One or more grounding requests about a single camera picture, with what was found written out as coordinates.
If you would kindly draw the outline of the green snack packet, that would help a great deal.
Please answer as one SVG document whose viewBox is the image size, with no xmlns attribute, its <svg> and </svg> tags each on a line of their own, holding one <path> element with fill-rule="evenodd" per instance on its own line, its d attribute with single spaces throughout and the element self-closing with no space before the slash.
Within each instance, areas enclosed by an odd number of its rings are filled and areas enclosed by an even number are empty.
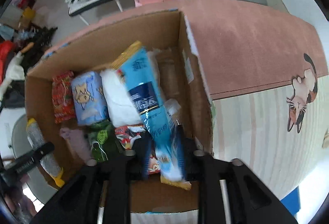
<svg viewBox="0 0 329 224">
<path fill-rule="evenodd" d="M 110 120 L 104 120 L 87 127 L 87 136 L 92 157 L 98 162 L 106 162 L 119 156 L 120 148 Z"/>
</svg>

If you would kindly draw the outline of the lilac cloth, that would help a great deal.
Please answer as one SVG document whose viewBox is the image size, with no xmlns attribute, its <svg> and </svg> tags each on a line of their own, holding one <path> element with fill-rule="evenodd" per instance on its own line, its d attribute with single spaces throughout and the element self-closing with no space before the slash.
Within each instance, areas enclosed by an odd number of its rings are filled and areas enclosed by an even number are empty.
<svg viewBox="0 0 329 224">
<path fill-rule="evenodd" d="M 87 165 L 93 166 L 93 158 L 84 131 L 81 129 L 61 128 L 60 136 L 67 140 L 71 149 Z"/>
</svg>

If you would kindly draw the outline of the orange cartoon snack packet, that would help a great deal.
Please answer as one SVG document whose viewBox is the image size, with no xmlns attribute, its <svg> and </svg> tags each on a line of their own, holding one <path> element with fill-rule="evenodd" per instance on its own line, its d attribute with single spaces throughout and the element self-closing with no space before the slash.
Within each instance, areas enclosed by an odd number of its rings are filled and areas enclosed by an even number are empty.
<svg viewBox="0 0 329 224">
<path fill-rule="evenodd" d="M 115 129 L 115 136 L 127 151 L 134 151 L 142 163 L 144 175 L 160 173 L 150 133 L 142 124 L 124 125 Z"/>
</svg>

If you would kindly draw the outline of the white soft pillow pack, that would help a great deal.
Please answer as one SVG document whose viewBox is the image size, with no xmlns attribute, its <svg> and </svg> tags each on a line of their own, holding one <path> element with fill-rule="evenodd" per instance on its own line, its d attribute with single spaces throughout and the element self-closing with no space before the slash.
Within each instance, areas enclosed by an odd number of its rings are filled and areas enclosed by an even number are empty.
<svg viewBox="0 0 329 224">
<path fill-rule="evenodd" d="M 100 76 L 112 124 L 116 128 L 142 124 L 141 117 L 131 101 L 131 96 L 116 71 L 106 69 L 100 72 Z"/>
</svg>

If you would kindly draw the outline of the red snack packet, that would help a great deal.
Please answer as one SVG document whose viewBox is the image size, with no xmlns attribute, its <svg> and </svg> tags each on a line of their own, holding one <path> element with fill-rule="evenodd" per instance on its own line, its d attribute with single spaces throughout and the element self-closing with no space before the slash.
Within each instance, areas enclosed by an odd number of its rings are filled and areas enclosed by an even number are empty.
<svg viewBox="0 0 329 224">
<path fill-rule="evenodd" d="M 52 79 L 52 104 L 55 116 L 55 123 L 75 118 L 75 107 L 71 82 L 74 78 L 72 71 L 64 72 Z"/>
</svg>

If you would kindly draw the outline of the light blue snack packet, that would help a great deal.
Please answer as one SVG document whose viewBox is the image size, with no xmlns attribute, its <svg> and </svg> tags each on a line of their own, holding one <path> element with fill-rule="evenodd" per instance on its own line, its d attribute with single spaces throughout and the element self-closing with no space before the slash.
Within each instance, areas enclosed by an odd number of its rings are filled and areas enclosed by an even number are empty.
<svg viewBox="0 0 329 224">
<path fill-rule="evenodd" d="M 141 42 L 134 42 L 111 67 L 125 85 L 144 127 L 152 137 L 160 164 L 161 183 L 190 190 L 191 183 L 185 180 L 181 134 L 165 107 L 146 48 Z"/>
</svg>

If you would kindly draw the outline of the yellow silver scrub sponge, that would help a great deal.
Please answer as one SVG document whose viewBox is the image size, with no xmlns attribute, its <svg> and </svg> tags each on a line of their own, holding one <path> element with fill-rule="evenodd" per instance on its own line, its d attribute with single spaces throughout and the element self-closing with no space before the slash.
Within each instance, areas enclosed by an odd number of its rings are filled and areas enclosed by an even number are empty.
<svg viewBox="0 0 329 224">
<path fill-rule="evenodd" d="M 53 155 L 54 145 L 45 141 L 44 136 L 40 130 L 40 127 L 34 118 L 30 118 L 26 126 L 27 140 L 30 143 L 33 150 L 38 150 L 42 155 L 40 164 L 45 172 L 54 180 L 57 187 L 64 185 L 62 179 L 64 170 L 55 160 Z"/>
</svg>

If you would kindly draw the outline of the grey round stool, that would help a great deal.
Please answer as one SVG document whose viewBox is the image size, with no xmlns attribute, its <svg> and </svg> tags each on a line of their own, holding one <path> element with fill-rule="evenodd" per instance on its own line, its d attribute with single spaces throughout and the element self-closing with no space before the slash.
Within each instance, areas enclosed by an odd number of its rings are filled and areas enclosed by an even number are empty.
<svg viewBox="0 0 329 224">
<path fill-rule="evenodd" d="M 12 131 L 12 148 L 15 158 L 27 155 L 26 164 L 23 165 L 23 171 L 29 176 L 26 185 L 33 196 L 42 204 L 46 204 L 57 190 L 51 187 L 39 168 L 42 168 L 40 162 L 34 158 L 32 149 L 26 133 L 27 117 L 22 115 L 14 124 Z"/>
</svg>

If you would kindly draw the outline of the blue cartoon tissue pack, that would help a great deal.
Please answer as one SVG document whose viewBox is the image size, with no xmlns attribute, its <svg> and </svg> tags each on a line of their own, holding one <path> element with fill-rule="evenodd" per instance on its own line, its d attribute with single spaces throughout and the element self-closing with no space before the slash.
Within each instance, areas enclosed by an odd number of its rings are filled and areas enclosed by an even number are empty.
<svg viewBox="0 0 329 224">
<path fill-rule="evenodd" d="M 109 118 L 98 72 L 89 71 L 75 77 L 71 88 L 78 126 L 90 126 Z"/>
</svg>

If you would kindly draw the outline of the white goose plush toy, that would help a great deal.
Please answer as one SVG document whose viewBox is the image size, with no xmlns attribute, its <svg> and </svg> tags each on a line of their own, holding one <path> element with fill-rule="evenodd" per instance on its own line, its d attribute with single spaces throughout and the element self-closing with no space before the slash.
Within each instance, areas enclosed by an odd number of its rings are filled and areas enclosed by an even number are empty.
<svg viewBox="0 0 329 224">
<path fill-rule="evenodd" d="M 7 67 L 5 78 L 1 83 L 0 90 L 1 90 L 1 102 L 3 102 L 4 95 L 11 85 L 12 81 L 20 81 L 24 79 L 24 69 L 21 66 L 22 60 L 24 58 L 24 54 L 32 49 L 34 46 L 33 42 L 30 42 L 26 47 L 24 47 L 21 51 L 19 51 L 13 59 L 9 62 Z"/>
</svg>

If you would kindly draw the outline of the pink striped cat rug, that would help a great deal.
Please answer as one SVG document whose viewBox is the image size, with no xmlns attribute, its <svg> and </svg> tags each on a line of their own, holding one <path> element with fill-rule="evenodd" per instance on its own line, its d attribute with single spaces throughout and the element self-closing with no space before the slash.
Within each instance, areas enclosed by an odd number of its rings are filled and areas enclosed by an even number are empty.
<svg viewBox="0 0 329 224">
<path fill-rule="evenodd" d="M 113 15 L 53 47 L 51 80 L 113 62 L 140 41 L 165 98 L 216 158 L 242 159 L 278 198 L 315 165 L 328 129 L 328 68 L 315 28 L 250 2 L 173 0 Z"/>
</svg>

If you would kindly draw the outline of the red plastic bag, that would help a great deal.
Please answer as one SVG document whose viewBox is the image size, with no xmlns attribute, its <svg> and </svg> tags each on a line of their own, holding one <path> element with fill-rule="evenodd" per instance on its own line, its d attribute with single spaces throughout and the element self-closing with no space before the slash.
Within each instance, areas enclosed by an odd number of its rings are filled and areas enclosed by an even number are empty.
<svg viewBox="0 0 329 224">
<path fill-rule="evenodd" d="M 6 40 L 0 43 L 0 83 L 3 82 L 5 76 L 5 64 L 8 54 L 15 48 L 12 41 Z"/>
</svg>

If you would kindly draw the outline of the brown cardboard box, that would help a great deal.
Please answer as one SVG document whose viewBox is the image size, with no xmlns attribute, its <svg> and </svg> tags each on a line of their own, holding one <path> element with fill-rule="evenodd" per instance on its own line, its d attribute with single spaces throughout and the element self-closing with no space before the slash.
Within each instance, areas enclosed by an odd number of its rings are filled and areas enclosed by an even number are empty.
<svg viewBox="0 0 329 224">
<path fill-rule="evenodd" d="M 202 74 L 193 34 L 181 11 L 160 11 L 119 19 L 87 32 L 61 46 L 32 68 L 25 82 L 26 114 L 38 123 L 45 139 L 54 144 L 55 160 L 68 181 L 81 168 L 60 136 L 52 104 L 52 80 L 67 71 L 81 74 L 111 67 L 128 82 L 147 63 L 138 49 L 158 50 L 159 86 L 168 99 L 181 105 L 185 136 L 212 147 L 211 99 Z"/>
</svg>

